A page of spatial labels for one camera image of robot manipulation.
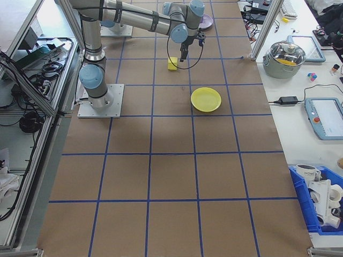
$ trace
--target blue bin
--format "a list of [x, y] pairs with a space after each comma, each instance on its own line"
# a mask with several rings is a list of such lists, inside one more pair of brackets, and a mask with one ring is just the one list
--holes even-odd
[[[343, 178], [341, 176], [324, 166], [319, 166], [317, 169], [322, 172], [323, 177], [331, 180], [331, 185], [337, 184], [343, 187]], [[304, 178], [296, 173], [296, 167], [289, 167], [289, 170], [308, 231], [319, 233], [322, 236], [343, 236], [343, 221], [341, 221], [337, 229], [331, 226], [319, 225], [315, 206]], [[340, 201], [340, 204], [343, 208], [343, 200]]]

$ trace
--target metal pot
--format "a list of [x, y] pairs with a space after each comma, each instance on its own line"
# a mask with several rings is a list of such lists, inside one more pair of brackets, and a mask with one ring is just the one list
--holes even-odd
[[264, 70], [269, 76], [277, 79], [288, 79], [294, 76], [304, 62], [304, 50], [286, 41], [273, 44], [263, 56]]

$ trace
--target pot handle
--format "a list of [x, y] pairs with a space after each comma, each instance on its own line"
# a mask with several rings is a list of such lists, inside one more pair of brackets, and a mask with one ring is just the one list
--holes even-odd
[[269, 58], [267, 58], [266, 55], [263, 56], [263, 65], [265, 65], [265, 66], [269, 65]]

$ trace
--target yellow plate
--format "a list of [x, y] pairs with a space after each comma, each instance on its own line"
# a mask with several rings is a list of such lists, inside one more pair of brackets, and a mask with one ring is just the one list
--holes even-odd
[[191, 102], [199, 111], [210, 112], [218, 109], [221, 104], [221, 97], [214, 89], [201, 87], [193, 91]]

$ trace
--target tablet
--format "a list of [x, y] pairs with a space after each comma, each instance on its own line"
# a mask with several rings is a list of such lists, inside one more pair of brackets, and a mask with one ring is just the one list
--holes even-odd
[[343, 140], [343, 108], [337, 98], [306, 98], [310, 123], [322, 140]]
[[322, 63], [326, 60], [313, 36], [289, 35], [287, 41], [296, 44], [304, 50], [306, 54], [305, 62]]

